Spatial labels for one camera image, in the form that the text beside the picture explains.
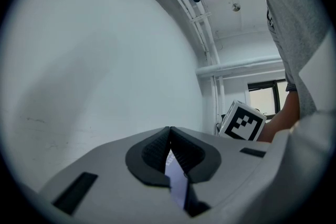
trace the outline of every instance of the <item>window frame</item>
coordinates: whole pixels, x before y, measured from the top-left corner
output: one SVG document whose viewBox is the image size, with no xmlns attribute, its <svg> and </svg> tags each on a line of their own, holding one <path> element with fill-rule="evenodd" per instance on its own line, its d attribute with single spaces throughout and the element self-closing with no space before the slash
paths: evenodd
<svg viewBox="0 0 336 224">
<path fill-rule="evenodd" d="M 281 110 L 278 82 L 284 82 L 284 81 L 286 80 L 279 79 L 279 80 L 270 80 L 270 81 L 264 81 L 264 82 L 250 83 L 247 85 L 249 93 L 252 91 L 272 88 L 273 96 L 274 96 L 275 114 L 266 115 L 267 120 L 273 119 L 273 117 Z"/>
</svg>

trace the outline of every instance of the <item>window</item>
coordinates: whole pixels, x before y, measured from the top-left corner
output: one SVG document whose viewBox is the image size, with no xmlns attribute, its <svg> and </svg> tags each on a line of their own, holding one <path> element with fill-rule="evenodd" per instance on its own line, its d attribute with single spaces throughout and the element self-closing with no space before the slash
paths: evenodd
<svg viewBox="0 0 336 224">
<path fill-rule="evenodd" d="M 274 80 L 248 85 L 251 107 L 259 110 L 269 122 L 283 107 L 288 92 L 285 80 Z"/>
</svg>

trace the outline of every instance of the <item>white box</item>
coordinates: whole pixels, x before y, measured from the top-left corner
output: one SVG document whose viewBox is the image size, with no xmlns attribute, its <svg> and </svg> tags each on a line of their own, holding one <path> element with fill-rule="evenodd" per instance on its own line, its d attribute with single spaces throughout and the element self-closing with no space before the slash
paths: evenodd
<svg viewBox="0 0 336 224">
<path fill-rule="evenodd" d="M 219 136 L 257 141 L 266 122 L 266 116 L 248 105 L 234 100 L 223 118 Z"/>
</svg>

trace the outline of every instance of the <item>white panel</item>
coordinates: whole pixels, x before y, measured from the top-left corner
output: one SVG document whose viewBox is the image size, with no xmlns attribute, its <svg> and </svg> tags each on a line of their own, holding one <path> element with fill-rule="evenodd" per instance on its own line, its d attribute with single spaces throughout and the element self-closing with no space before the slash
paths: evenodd
<svg viewBox="0 0 336 224">
<path fill-rule="evenodd" d="M 155 0 L 17 0 L 4 30 L 4 147 L 33 190 L 100 144 L 202 130 L 195 53 Z"/>
</svg>

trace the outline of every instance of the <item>person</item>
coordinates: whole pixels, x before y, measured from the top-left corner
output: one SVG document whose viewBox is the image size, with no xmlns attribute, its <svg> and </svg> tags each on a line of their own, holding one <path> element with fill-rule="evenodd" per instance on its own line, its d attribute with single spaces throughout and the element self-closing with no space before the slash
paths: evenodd
<svg viewBox="0 0 336 224">
<path fill-rule="evenodd" d="M 267 24 L 282 58 L 288 95 L 282 110 L 266 123 L 258 141 L 271 142 L 316 106 L 299 72 L 319 48 L 332 23 L 320 0 L 266 0 Z"/>
</svg>

